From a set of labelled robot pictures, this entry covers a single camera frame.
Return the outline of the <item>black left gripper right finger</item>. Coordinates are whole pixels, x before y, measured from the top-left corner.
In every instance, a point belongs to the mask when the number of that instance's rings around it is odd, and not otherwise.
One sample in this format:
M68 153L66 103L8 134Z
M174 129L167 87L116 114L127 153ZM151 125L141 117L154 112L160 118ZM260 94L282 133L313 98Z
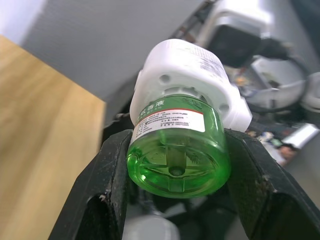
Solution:
M318 240L320 210L261 142L224 130L231 164L230 196L250 240Z

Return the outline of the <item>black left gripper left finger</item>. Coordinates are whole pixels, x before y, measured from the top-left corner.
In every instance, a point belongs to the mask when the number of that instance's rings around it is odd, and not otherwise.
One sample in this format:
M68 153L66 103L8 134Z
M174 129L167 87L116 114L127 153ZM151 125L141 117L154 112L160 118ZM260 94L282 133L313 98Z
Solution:
M76 178L50 240L120 240L127 210L132 131L111 135Z

